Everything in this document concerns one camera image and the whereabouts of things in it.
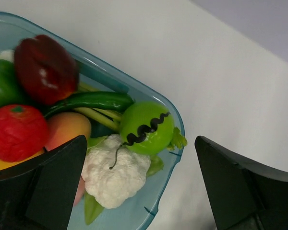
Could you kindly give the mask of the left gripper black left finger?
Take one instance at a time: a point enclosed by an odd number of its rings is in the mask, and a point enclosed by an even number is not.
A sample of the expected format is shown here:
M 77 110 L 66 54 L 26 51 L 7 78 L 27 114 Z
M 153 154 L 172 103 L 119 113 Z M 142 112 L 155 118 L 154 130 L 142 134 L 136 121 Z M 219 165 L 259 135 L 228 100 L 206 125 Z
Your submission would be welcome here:
M 86 156 L 85 136 L 0 171 L 0 230 L 65 230 Z

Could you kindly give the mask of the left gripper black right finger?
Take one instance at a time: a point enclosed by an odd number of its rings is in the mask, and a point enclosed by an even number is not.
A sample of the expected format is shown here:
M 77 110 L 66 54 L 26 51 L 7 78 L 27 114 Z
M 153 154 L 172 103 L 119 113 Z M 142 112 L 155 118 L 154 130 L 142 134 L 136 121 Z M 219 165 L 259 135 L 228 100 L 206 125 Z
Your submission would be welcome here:
M 288 230 L 288 172 L 198 136 L 195 149 L 219 230 Z

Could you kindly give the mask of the red toy tomato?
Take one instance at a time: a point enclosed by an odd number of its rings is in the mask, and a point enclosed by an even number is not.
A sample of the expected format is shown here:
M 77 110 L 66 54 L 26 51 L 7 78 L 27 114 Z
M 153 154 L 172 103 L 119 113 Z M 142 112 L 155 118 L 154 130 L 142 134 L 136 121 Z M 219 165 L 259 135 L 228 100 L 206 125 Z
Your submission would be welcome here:
M 23 161 L 42 150 L 48 136 L 48 124 L 38 109 L 21 104 L 0 108 L 0 160 Z

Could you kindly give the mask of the green toy melon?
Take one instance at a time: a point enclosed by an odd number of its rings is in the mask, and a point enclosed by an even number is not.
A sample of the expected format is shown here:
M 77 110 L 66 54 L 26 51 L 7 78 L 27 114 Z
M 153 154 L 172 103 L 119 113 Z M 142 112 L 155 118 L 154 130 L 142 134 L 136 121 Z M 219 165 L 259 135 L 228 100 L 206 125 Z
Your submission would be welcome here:
M 135 102 L 123 114 L 120 137 L 129 150 L 157 155 L 173 138 L 174 119 L 169 109 L 154 101 Z

